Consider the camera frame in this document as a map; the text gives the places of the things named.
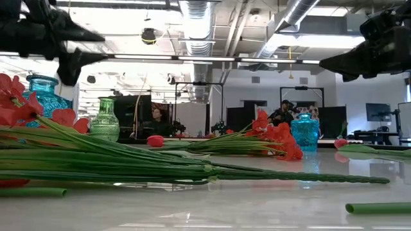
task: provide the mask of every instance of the black panel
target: black panel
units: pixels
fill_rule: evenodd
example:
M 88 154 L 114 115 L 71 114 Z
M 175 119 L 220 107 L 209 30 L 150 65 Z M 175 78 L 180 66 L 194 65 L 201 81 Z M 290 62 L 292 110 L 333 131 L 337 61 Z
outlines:
M 254 119 L 254 109 L 249 108 L 227 108 L 227 127 L 235 132 L 241 131 Z
M 340 135 L 342 124 L 347 121 L 347 109 L 346 107 L 319 108 L 319 119 L 324 138 L 336 139 Z M 342 136 L 347 136 L 347 129 Z
M 134 124 L 134 111 L 139 96 L 114 96 L 114 114 L 119 120 L 120 127 L 132 128 Z M 141 96 L 138 108 L 140 122 L 152 120 L 152 97 Z

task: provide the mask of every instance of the ductwork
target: ductwork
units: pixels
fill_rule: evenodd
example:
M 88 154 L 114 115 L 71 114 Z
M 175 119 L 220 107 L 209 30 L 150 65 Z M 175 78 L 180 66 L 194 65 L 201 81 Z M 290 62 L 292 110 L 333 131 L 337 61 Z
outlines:
M 286 9 L 279 13 L 282 17 L 274 22 L 274 34 L 254 57 L 270 58 L 277 48 L 282 45 L 282 36 L 278 34 L 278 32 L 287 28 L 290 29 L 288 32 L 298 32 L 300 22 L 319 1 L 320 0 L 289 0 Z
M 184 17 L 184 36 L 187 39 L 211 40 L 214 3 L 207 1 L 179 1 Z M 212 43 L 187 42 L 187 51 L 192 56 L 210 56 Z M 209 82 L 208 65 L 194 64 L 191 79 Z M 205 88 L 195 88 L 196 101 L 207 101 Z

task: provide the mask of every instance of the turquoise vase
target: turquoise vase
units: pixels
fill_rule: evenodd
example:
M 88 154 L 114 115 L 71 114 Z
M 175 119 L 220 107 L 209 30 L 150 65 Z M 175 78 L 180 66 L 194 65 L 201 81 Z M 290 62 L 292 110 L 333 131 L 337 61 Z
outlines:
M 291 122 L 291 131 L 303 151 L 316 151 L 319 140 L 319 122 L 310 113 L 299 114 L 299 120 Z
M 29 91 L 24 92 L 22 95 L 28 99 L 29 95 L 36 92 L 37 100 L 44 107 L 45 117 L 52 118 L 53 112 L 56 109 L 72 107 L 71 101 L 57 96 L 54 93 L 55 87 L 58 85 L 57 79 L 41 75 L 29 75 L 27 76 L 27 81 L 29 81 Z M 39 124 L 37 122 L 30 122 L 26 126 L 38 127 Z

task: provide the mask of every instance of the white table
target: white table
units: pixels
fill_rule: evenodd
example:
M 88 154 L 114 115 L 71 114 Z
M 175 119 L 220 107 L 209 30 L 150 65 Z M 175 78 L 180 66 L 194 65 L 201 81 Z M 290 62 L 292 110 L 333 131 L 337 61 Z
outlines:
M 411 201 L 411 166 L 335 160 L 334 150 L 301 162 L 216 157 L 213 161 L 287 171 L 384 176 L 388 185 L 220 181 L 201 186 L 65 185 L 65 198 L 0 198 L 1 231 L 411 230 L 410 216 L 353 216 L 346 203 Z

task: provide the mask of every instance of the ceiling pipe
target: ceiling pipe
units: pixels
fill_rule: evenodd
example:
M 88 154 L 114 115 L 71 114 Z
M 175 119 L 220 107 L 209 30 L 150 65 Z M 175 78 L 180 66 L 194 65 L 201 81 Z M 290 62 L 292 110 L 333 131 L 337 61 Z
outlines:
M 225 42 L 225 47 L 224 47 L 224 54 L 223 56 L 227 56 L 229 54 L 229 49 L 231 45 L 232 38 L 234 36 L 234 32 L 236 31 L 237 28 L 237 22 L 238 19 L 240 18 L 240 13 L 241 13 L 241 7 L 243 6 L 243 2 L 237 2 L 236 4 L 236 14 L 234 15 L 234 18 L 232 20 L 231 26 L 230 26 L 230 31 L 229 31 L 229 36 L 227 37 L 227 41 Z
M 233 56 L 234 53 L 236 52 L 237 45 L 238 45 L 238 42 L 240 41 L 241 34 L 243 33 L 245 23 L 247 22 L 247 19 L 249 18 L 252 3 L 250 1 L 247 1 L 245 4 L 247 5 L 245 6 L 243 18 L 241 19 L 240 25 L 238 26 L 236 38 L 234 39 L 234 42 L 232 43 L 229 56 Z
M 184 19 L 184 36 L 187 39 L 200 39 L 201 41 L 186 42 L 187 52 L 190 56 L 210 56 L 212 43 L 208 42 L 213 36 L 213 2 L 207 1 L 179 1 L 181 12 Z M 191 72 L 193 81 L 209 82 L 208 80 L 208 65 L 193 64 Z M 206 90 L 203 88 L 195 88 L 195 97 L 198 102 L 207 101 L 208 97 L 204 97 Z
M 268 39 L 267 43 L 256 53 L 255 58 L 270 58 L 279 46 L 278 33 L 286 28 L 294 27 L 294 32 L 298 32 L 300 22 L 308 15 L 320 0 L 289 0 L 286 9 L 281 12 L 283 17 L 277 23 L 274 34 Z

